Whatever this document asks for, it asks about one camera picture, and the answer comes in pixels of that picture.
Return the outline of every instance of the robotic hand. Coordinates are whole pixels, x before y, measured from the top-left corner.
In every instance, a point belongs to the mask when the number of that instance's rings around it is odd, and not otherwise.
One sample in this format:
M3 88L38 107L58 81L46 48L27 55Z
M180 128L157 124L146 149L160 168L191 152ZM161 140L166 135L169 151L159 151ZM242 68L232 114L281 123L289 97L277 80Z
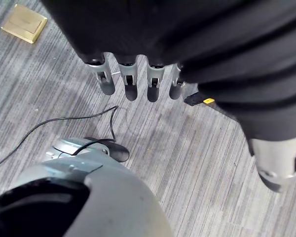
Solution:
M137 55L148 59L152 102L163 67L178 64L171 98L197 83L239 121L271 190L296 176L296 0L41 1L106 95L114 83L103 52L115 55L129 100Z

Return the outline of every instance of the robotic finger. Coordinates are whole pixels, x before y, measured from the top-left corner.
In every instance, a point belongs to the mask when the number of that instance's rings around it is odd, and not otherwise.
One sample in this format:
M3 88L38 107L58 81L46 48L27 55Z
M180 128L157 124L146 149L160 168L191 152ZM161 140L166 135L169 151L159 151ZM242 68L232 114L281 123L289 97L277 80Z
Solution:
M286 141L249 141L258 174L264 184L282 192L296 179L296 138Z
M115 85L111 75L111 69L107 57L102 54L101 58L92 59L93 63L88 64L92 68L101 90L106 95L113 95Z

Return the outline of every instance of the black cable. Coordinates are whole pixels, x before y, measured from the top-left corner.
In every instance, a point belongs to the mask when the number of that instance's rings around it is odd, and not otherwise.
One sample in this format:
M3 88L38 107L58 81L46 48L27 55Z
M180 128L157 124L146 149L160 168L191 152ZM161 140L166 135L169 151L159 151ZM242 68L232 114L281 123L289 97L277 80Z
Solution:
M112 133L112 137L114 141L116 141L116 136L114 134L114 131L113 131L113 116L114 116L114 113L115 111L117 110L118 106L113 106L107 110L104 110L103 112L101 113L98 113L96 115L90 115L90 116L85 116L85 117L68 117L68 118L52 118L52 119L48 119L46 121L43 121L39 124L37 124L35 127L33 127L27 134L25 134L25 136L21 139L21 141L19 142L19 144L5 157L3 158L2 160L0 160L0 165L2 163L4 163L7 159L9 159L20 147L21 145L25 142L25 140L28 138L28 136L34 132L37 128L39 128L40 126L46 124L46 123L49 123L49 122L53 122L53 121L59 121L59 120L78 120L78 119L91 119L91 118L95 118L95 117L98 117L98 116L101 116L105 113L107 113L108 111L111 111L113 110L112 114L111 114L111 119L110 119L110 129L111 129L111 133Z
M104 139L96 139L94 141L88 142L84 144L83 146L79 147L73 154L72 156L78 155L83 149L86 149L87 147L91 146L92 144L95 143L101 143L101 142L115 142L115 139L110 139L110 138L104 138Z

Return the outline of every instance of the black cloth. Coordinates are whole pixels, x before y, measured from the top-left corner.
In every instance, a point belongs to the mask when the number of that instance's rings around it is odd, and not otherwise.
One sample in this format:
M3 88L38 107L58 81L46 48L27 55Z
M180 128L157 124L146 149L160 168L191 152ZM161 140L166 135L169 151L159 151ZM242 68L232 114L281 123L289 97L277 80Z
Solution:
M296 137L296 0L42 0L85 62L181 63L247 139Z

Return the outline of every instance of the metal joint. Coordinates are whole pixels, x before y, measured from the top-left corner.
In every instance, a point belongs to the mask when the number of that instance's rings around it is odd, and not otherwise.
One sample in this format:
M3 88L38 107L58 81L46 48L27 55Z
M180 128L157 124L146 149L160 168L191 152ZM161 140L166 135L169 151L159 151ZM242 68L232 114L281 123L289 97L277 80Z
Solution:
M162 81L164 74L164 67L162 68L155 68L153 66L147 65L147 80L149 87L160 87L160 83Z
M95 77L99 83L110 83L112 80L111 69L109 61L105 57L104 63L101 65L91 65L90 66L95 74Z

